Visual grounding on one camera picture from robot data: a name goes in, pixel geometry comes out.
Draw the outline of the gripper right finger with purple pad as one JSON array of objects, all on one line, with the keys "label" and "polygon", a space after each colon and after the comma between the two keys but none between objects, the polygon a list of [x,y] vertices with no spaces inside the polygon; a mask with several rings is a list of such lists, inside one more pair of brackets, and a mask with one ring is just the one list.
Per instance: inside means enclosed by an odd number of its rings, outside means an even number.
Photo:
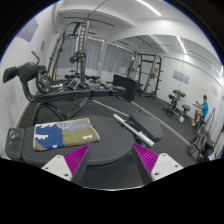
[{"label": "gripper right finger with purple pad", "polygon": [[136,143],[132,145],[132,155],[144,185],[182,169],[182,166],[168,154],[157,154]]}]

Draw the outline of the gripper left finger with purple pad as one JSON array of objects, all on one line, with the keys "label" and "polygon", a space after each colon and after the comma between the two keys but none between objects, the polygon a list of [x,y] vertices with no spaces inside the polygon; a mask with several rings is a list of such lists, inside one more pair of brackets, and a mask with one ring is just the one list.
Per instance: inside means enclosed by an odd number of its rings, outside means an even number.
[{"label": "gripper left finger with purple pad", "polygon": [[56,155],[42,169],[65,180],[80,184],[91,155],[91,145],[87,144],[66,156]]}]

